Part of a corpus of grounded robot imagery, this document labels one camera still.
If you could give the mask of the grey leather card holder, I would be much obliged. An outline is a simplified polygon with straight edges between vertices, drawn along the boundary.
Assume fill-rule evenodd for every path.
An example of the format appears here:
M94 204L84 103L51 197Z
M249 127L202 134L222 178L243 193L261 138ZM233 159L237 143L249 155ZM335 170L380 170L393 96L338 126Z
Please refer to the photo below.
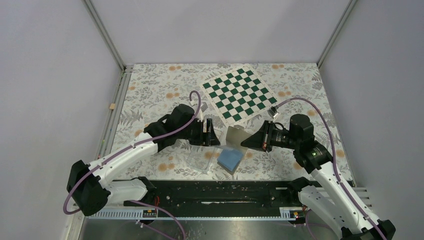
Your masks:
M236 172L247 152L247 148L241 146L241 142L250 136L251 134L246 132L243 127L238 128L238 125L228 127L225 135L225 145L219 146L222 151L217 158L217 164L230 175Z

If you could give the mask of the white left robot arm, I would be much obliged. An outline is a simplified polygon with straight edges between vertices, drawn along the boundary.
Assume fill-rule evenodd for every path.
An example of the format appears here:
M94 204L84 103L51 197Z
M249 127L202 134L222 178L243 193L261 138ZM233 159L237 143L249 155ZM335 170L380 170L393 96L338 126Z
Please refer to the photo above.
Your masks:
M117 180L117 176L136 162L174 145L177 140L187 140L192 146L219 146L212 119L201 120L199 113L186 104L179 104L170 114L150 123L125 147L90 163L75 162L69 173L63 211L68 215L75 213L67 209L70 199L85 216L92 216L112 203L152 204L155 192L140 178Z

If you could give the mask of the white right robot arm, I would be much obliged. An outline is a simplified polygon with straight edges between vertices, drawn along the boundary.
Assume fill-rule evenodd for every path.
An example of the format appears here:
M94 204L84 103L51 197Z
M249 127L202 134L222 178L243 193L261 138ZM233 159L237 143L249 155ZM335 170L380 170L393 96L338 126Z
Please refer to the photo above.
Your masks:
M273 147L291 149L296 162L325 190L325 198L305 177L289 183L287 201L305 205L317 214L341 240L391 240L396 228L390 220L381 220L334 169L330 152L315 139L314 126L308 116L295 114L289 128L265 121L242 147L270 152Z

